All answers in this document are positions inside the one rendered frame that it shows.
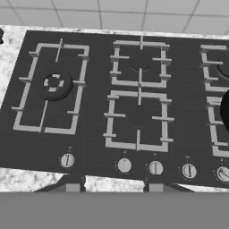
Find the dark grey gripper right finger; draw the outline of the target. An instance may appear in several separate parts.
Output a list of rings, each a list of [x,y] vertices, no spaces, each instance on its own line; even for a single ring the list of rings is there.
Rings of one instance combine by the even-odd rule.
[[[191,189],[184,188],[173,182],[159,182],[150,176],[144,178],[145,192],[191,192]]]

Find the black gas hob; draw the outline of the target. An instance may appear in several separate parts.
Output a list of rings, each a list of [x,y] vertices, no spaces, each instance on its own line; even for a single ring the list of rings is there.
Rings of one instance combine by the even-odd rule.
[[[229,188],[216,176],[229,168],[227,90],[228,38],[30,30],[0,108],[0,166]]]

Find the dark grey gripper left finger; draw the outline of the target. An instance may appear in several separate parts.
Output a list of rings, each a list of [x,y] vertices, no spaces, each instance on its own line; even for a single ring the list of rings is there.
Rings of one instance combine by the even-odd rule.
[[[85,176],[65,174],[57,183],[49,184],[38,192],[85,192]]]

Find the black pot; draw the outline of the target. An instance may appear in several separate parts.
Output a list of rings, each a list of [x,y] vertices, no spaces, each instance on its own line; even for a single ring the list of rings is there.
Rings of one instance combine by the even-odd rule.
[[[224,94],[220,104],[220,115],[224,127],[229,132],[229,90]]]

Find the silver hob knob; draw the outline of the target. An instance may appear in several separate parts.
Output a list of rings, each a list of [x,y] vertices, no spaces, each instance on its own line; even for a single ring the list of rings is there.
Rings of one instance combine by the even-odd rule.
[[[131,161],[126,157],[121,158],[118,161],[117,168],[123,174],[129,173],[131,171]]]
[[[182,174],[187,179],[194,179],[197,175],[197,169],[193,164],[185,164],[182,167]]]
[[[229,168],[220,166],[216,170],[216,176],[221,182],[229,182]]]
[[[149,171],[152,175],[161,175],[164,171],[164,167],[159,161],[152,161],[149,164]]]
[[[60,159],[63,168],[70,168],[74,164],[74,156],[70,153],[64,154]]]

